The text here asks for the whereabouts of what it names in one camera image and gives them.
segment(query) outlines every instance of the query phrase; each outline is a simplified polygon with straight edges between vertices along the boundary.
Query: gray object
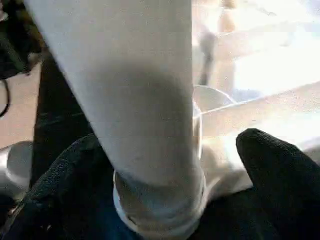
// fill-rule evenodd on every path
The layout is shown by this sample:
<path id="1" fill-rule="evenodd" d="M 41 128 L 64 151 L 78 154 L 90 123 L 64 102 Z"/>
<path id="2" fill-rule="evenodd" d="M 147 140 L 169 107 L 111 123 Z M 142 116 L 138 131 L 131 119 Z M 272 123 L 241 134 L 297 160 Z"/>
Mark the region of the gray object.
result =
<path id="1" fill-rule="evenodd" d="M 32 169 L 31 141 L 23 141 L 0 150 L 0 194 L 13 199 L 29 189 Z"/>

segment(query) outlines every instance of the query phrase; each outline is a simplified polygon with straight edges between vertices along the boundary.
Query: cable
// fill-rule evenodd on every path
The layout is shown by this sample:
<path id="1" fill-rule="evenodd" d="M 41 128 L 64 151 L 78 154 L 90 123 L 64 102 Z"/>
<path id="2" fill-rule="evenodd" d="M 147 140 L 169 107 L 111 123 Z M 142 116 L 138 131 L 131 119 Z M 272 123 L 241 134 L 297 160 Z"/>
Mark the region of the cable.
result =
<path id="1" fill-rule="evenodd" d="M 0 113 L 0 118 L 2 118 L 4 115 L 7 114 L 7 112 L 9 111 L 9 108 L 11 106 L 11 93 L 10 93 L 9 84 L 8 84 L 7 80 L 3 79 L 0 81 L 3 82 L 4 88 L 6 91 L 6 105 L 5 105 L 4 110 Z"/>

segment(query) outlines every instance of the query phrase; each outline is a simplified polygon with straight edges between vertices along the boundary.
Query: gloved hand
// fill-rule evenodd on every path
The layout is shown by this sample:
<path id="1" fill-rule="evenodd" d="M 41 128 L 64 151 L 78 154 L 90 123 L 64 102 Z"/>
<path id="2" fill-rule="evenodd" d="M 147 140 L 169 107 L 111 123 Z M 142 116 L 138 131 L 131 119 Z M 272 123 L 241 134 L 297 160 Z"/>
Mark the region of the gloved hand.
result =
<path id="1" fill-rule="evenodd" d="M 320 239 L 320 167 L 296 146 L 257 129 L 236 140 L 262 207 L 283 239 Z"/>

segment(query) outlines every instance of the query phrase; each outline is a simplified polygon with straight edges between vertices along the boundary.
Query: white pipe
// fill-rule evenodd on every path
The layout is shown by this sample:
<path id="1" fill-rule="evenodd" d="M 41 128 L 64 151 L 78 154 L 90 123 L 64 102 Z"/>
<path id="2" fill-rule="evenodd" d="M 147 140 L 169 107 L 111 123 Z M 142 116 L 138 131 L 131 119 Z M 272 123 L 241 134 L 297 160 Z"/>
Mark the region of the white pipe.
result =
<path id="1" fill-rule="evenodd" d="M 191 0 L 26 3 L 118 174 L 122 220 L 147 239 L 186 239 L 204 208 Z"/>

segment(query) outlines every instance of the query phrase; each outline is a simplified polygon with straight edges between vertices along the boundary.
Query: floor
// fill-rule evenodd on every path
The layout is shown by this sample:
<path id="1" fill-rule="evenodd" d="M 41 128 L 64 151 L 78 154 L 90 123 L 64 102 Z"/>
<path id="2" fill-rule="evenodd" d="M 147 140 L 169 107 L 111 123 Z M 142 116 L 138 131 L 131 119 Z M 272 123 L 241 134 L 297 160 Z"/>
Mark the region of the floor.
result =
<path id="1" fill-rule="evenodd" d="M 0 149 L 21 141 L 32 141 L 36 119 L 41 65 L 29 76 L 19 74 L 8 79 L 12 103 L 8 113 L 0 118 Z M 0 109 L 5 107 L 5 89 L 0 85 Z"/>

